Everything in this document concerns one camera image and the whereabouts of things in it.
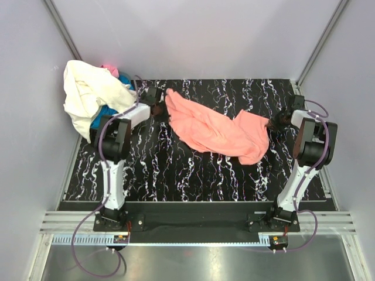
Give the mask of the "salmon pink t shirt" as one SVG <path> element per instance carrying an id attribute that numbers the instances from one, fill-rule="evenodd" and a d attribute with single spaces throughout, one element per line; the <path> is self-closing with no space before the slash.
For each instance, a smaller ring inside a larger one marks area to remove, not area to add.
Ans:
<path id="1" fill-rule="evenodd" d="M 267 118 L 241 110 L 231 119 L 171 88 L 166 90 L 165 103 L 171 128 L 191 149 L 237 157 L 242 165 L 254 165 L 269 148 Z"/>

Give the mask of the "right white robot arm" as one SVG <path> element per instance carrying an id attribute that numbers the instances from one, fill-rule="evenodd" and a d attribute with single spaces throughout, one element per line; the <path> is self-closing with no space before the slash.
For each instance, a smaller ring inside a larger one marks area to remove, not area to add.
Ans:
<path id="1" fill-rule="evenodd" d="M 325 120 L 329 116 L 326 109 L 323 109 L 324 115 L 306 109 L 307 101 L 302 95 L 291 96 L 287 106 L 270 120 L 273 129 L 288 126 L 298 129 L 292 151 L 294 166 L 291 175 L 264 218 L 268 229 L 273 232 L 298 223 L 299 203 L 308 185 L 333 159 L 338 124 Z"/>

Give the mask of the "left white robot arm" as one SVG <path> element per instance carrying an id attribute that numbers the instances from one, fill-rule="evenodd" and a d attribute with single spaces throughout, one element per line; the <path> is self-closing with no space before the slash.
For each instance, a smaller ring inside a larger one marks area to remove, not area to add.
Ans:
<path id="1" fill-rule="evenodd" d="M 122 173 L 131 148 L 131 131 L 150 117 L 162 115 L 163 99 L 162 89 L 149 87 L 126 111 L 100 119 L 94 147 L 101 158 L 104 192 L 96 220 L 115 232 L 122 231 L 127 223 Z"/>

